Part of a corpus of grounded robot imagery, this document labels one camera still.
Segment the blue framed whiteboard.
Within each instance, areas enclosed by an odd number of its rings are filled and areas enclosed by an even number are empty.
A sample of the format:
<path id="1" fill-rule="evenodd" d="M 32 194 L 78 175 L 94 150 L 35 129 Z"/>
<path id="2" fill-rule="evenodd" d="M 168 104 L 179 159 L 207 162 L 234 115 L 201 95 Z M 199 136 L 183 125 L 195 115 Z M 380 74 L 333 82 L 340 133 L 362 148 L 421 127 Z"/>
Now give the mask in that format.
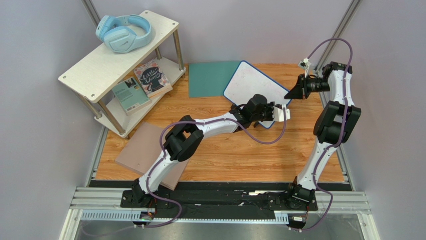
<path id="1" fill-rule="evenodd" d="M 289 92 L 288 89 L 250 63 L 242 61 L 223 92 L 223 96 L 234 104 L 234 109 L 222 116 L 217 125 L 224 133 L 247 129 L 240 124 L 240 106 L 242 104 L 246 104 L 254 95 L 263 95 L 268 102 L 275 102 L 276 106 L 286 105 L 288 108 L 291 101 L 285 99 L 285 95 Z"/>

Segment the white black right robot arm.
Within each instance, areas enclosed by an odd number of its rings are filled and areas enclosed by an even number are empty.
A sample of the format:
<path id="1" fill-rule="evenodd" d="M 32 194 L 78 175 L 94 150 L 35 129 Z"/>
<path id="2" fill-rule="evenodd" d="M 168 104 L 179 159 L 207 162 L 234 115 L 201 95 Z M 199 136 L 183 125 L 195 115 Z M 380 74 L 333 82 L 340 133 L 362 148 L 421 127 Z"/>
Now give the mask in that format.
<path id="1" fill-rule="evenodd" d="M 352 67 L 331 62 L 323 67 L 322 76 L 301 74 L 286 100 L 305 100 L 311 93 L 329 92 L 330 101 L 315 123 L 314 148 L 302 172 L 289 185 L 285 203 L 292 210 L 307 208 L 314 200 L 318 180 L 330 157 L 348 141 L 362 110 L 351 96 Z"/>

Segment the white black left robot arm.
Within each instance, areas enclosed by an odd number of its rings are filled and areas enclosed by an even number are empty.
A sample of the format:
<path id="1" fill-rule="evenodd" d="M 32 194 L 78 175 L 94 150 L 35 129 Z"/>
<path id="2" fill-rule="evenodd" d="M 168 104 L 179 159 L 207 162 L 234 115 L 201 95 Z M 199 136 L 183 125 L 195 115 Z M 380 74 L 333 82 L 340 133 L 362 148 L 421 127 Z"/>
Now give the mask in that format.
<path id="1" fill-rule="evenodd" d="M 155 202 L 154 193 L 161 182 L 179 164 L 189 160 L 203 140 L 233 134 L 260 122 L 281 122 L 287 119 L 285 105 L 268 102 L 261 94 L 254 95 L 247 103 L 234 105 L 219 117 L 193 119 L 190 115 L 168 126 L 160 135 L 161 152 L 156 162 L 142 177 L 136 179 L 130 190 L 122 194 L 122 208 L 147 208 Z"/>

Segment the teal mat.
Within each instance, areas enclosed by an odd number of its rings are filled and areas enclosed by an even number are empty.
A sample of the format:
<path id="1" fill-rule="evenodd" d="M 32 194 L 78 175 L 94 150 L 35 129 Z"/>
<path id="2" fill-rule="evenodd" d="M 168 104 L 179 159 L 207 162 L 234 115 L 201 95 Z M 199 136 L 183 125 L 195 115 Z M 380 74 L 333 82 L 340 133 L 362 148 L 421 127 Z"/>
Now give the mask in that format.
<path id="1" fill-rule="evenodd" d="M 222 96 L 239 65 L 239 61 L 191 63 L 189 65 L 189 97 Z"/>

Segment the floral cover book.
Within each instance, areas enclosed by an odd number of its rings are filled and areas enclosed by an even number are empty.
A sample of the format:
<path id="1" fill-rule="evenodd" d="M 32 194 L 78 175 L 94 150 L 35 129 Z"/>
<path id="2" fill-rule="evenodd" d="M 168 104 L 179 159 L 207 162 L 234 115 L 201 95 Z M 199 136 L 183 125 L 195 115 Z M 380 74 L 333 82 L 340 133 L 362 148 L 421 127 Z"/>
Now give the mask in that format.
<path id="1" fill-rule="evenodd" d="M 139 64 L 133 70 L 146 95 L 152 99 L 173 90 L 172 84 L 160 68 L 159 61 L 153 59 Z"/>

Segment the pink square board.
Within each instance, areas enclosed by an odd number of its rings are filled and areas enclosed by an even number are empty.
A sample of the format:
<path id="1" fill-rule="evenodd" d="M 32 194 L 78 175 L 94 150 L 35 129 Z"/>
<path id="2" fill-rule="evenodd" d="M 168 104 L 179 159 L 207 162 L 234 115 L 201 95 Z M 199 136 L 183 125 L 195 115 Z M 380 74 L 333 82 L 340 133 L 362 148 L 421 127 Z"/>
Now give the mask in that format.
<path id="1" fill-rule="evenodd" d="M 147 174 L 155 162 L 164 156 L 160 146 L 163 128 L 143 122 L 133 137 L 116 158 L 115 162 L 141 176 Z M 161 186 L 175 190 L 189 161 L 177 162 L 170 168 L 160 183 Z"/>

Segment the teal cover book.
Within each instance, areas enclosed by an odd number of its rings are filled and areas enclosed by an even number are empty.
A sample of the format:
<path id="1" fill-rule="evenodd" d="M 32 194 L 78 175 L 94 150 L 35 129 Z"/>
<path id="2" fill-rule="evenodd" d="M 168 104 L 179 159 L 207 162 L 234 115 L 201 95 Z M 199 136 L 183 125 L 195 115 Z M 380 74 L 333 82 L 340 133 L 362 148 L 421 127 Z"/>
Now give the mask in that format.
<path id="1" fill-rule="evenodd" d="M 152 102 L 134 77 L 121 81 L 112 88 L 112 92 L 127 116 Z"/>

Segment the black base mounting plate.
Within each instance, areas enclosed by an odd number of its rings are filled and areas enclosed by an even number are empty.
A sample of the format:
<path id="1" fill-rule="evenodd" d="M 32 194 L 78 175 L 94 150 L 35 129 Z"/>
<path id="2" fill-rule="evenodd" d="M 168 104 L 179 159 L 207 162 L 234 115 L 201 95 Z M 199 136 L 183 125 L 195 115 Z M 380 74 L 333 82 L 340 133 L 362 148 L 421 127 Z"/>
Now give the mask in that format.
<path id="1" fill-rule="evenodd" d="M 318 211 L 316 197 L 305 209 L 286 205 L 290 183 L 260 182 L 181 182 L 174 190 L 160 186 L 157 199 L 148 207 L 159 218 L 272 220 L 276 211 Z"/>

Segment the light blue headphones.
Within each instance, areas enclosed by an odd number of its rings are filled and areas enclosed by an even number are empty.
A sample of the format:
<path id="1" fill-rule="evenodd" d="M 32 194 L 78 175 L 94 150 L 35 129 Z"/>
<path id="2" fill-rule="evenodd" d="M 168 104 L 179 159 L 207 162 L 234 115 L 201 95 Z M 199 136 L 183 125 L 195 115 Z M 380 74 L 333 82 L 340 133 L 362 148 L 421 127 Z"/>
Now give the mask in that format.
<path id="1" fill-rule="evenodd" d="M 129 26 L 143 29 L 145 34 L 139 36 Z M 95 34 L 108 49 L 118 54 L 126 54 L 143 48 L 153 40 L 151 23 L 134 14 L 120 17 L 104 16 L 96 28 Z"/>

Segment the aluminium frame rail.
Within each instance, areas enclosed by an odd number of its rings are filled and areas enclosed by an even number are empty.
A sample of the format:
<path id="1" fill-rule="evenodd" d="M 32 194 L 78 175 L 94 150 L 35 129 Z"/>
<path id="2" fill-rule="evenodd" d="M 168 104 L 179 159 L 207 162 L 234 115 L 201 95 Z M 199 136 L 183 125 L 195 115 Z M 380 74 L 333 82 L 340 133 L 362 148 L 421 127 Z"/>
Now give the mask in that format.
<path id="1" fill-rule="evenodd" d="M 169 203 L 157 207 L 141 208 L 132 205 L 123 195 L 122 188 L 79 187 L 74 194 L 67 219 L 60 234 L 61 240 L 75 240 L 81 221 L 129 222 L 135 228 L 142 223 L 166 223 L 177 216 Z M 360 231 L 365 240 L 379 240 L 366 195 L 361 192 L 334 192 L 333 202 L 325 193 L 318 193 L 318 200 L 305 209 L 285 209 L 273 200 L 263 201 L 261 206 L 251 203 L 234 205 L 186 204 L 183 212 L 174 221 L 186 224 L 270 224 L 286 227 L 301 223 L 310 216 L 324 218 L 336 224 L 348 225 L 351 230 Z"/>

